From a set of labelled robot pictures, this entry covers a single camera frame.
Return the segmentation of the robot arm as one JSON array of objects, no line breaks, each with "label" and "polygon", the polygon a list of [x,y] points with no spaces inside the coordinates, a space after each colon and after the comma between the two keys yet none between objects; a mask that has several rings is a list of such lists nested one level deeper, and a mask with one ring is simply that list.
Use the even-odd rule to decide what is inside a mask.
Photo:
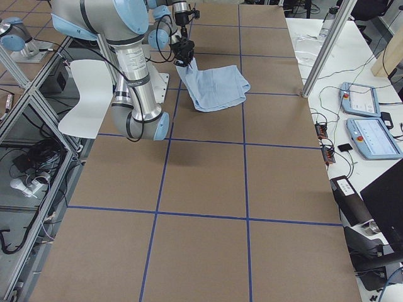
[{"label": "robot arm", "polygon": [[118,131],[132,142],[164,140],[169,115],[156,101],[158,72],[146,47],[169,46],[166,60],[186,67],[195,47],[186,27],[199,10],[188,1],[53,1],[51,15],[62,34],[88,41],[104,36],[114,49],[120,76],[111,113]]}]

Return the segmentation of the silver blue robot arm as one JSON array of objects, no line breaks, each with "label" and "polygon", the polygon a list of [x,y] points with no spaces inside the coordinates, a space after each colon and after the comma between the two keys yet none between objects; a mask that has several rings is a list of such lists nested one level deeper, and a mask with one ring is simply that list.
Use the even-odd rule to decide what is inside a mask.
[{"label": "silver blue robot arm", "polygon": [[175,29],[180,29],[181,36],[188,38],[187,25],[200,17],[200,12],[187,1],[150,0],[145,2],[147,9],[153,10],[155,19],[168,15]]}]

